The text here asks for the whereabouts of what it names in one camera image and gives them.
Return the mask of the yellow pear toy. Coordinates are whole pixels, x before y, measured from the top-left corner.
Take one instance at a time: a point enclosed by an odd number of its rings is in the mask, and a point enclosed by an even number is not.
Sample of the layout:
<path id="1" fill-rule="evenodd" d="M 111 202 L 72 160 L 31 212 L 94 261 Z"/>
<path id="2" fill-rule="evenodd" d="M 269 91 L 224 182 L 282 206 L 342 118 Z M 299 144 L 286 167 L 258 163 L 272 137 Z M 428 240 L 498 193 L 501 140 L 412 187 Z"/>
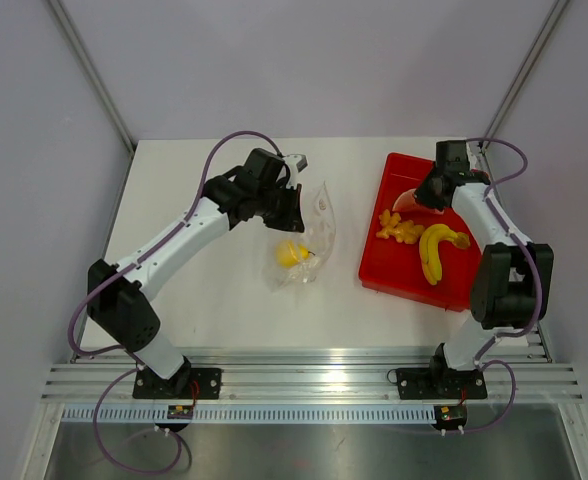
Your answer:
<path id="1" fill-rule="evenodd" d="M 279 266 L 290 269 L 304 260 L 307 260 L 311 252 L 302 244 L 291 240 L 280 242 L 275 248 L 275 260 Z"/>

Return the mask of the clear zip top bag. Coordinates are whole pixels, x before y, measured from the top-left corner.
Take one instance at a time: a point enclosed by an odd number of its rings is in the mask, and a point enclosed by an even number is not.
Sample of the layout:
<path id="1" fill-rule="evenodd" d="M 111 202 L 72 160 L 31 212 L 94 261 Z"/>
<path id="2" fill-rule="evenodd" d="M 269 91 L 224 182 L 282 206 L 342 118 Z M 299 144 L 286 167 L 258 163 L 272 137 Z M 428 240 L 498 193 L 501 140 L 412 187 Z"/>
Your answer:
<path id="1" fill-rule="evenodd" d="M 262 276 L 271 291 L 314 282 L 332 255 L 336 221 L 325 182 L 303 194 L 301 211 L 304 233 L 269 231 L 267 234 Z M 284 240 L 302 244 L 311 252 L 310 257 L 290 269 L 282 268 L 275 260 L 275 248 Z"/>

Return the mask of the watermelon slice toy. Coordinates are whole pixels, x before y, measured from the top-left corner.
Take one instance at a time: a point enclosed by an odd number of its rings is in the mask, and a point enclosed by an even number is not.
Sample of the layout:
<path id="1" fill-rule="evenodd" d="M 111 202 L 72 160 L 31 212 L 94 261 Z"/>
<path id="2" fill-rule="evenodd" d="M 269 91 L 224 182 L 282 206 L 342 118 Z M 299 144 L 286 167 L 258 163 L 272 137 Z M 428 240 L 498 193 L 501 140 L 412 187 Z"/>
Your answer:
<path id="1" fill-rule="evenodd" d="M 395 200 L 392 211 L 394 213 L 417 213 L 417 214 L 429 214 L 429 215 L 442 215 L 443 211 L 428 208 L 422 204 L 419 204 L 415 197 L 415 189 L 409 189 L 401 193 Z"/>

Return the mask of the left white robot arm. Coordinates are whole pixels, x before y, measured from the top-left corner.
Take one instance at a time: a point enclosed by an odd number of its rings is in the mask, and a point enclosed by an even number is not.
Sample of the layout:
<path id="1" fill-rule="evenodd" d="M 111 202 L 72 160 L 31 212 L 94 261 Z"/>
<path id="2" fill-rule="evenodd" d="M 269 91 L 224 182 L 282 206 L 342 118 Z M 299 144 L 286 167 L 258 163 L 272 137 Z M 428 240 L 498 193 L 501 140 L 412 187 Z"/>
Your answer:
<path id="1" fill-rule="evenodd" d="M 89 268 L 87 314 L 141 364 L 135 397 L 218 396 L 207 383 L 219 381 L 219 370 L 194 368 L 162 333 L 151 303 L 200 250 L 242 222 L 259 217 L 269 229 L 303 232 L 297 176 L 307 165 L 303 154 L 255 148 L 244 164 L 204 181 L 195 206 L 137 252 L 113 265 L 98 260 Z"/>

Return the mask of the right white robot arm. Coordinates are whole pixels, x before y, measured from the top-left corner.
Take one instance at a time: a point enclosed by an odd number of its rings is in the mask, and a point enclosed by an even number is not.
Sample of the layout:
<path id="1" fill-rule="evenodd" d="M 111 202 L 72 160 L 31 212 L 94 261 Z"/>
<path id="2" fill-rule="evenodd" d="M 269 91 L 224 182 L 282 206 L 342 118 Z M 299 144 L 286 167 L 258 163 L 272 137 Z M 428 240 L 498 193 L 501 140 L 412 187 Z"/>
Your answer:
<path id="1" fill-rule="evenodd" d="M 470 291 L 470 318 L 440 344 L 427 367 L 396 372 L 404 400 L 484 399 L 483 357 L 500 341 L 527 335 L 546 313 L 552 248 L 519 230 L 496 198 L 488 174 L 472 168 L 468 141 L 436 145 L 435 162 L 414 193 L 417 204 L 453 210 L 481 251 Z"/>

